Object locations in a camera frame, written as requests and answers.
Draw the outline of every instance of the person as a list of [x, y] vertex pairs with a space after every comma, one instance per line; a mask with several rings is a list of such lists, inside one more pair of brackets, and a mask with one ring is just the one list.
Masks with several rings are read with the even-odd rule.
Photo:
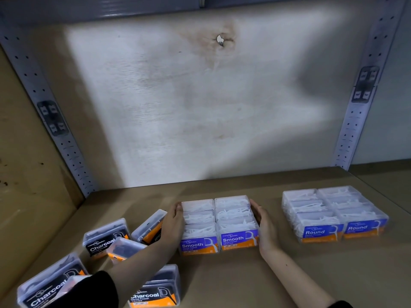
[[[336, 301], [281, 249], [277, 229], [268, 212], [251, 199], [250, 203], [260, 224], [260, 254], [298, 308], [352, 308], [346, 301]], [[102, 303], [107, 308], [124, 307], [136, 290], [176, 252], [184, 226], [182, 205], [177, 202], [164, 217], [159, 241], [113, 268], [80, 281], [66, 295], [50, 303], [48, 308], [93, 307]]]

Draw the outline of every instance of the hand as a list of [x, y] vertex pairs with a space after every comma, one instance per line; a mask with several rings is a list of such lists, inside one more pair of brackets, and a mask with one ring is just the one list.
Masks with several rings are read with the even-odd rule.
[[180, 244], [184, 226], [181, 202], [174, 203], [163, 219], [160, 241], [175, 251]]
[[254, 216], [260, 224], [260, 254], [264, 258], [268, 252], [281, 249], [278, 241], [277, 229], [265, 208], [258, 205], [252, 199], [250, 199], [250, 203]]

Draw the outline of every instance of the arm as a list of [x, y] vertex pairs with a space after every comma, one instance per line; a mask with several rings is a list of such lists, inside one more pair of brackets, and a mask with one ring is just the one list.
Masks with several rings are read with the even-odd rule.
[[164, 217], [159, 241], [107, 271], [116, 285], [118, 307], [169, 261], [181, 241], [184, 224], [181, 202], [177, 202]]
[[260, 223], [260, 253], [298, 308], [327, 308], [335, 303], [280, 247], [277, 230], [267, 211], [250, 199]]

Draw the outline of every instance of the person's left hand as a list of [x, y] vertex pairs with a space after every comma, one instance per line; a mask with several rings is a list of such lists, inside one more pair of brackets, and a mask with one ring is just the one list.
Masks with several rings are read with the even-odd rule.
[[180, 244], [184, 226], [185, 222], [181, 202], [174, 203], [163, 219], [160, 241], [175, 250]]

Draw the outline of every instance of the forearm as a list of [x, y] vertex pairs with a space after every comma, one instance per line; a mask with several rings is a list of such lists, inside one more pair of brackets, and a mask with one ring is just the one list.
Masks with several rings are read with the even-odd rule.
[[327, 308], [335, 303], [284, 251], [271, 250], [263, 257], [299, 308]]
[[120, 308], [167, 263], [175, 251], [170, 244], [159, 240], [107, 271], [116, 285]]

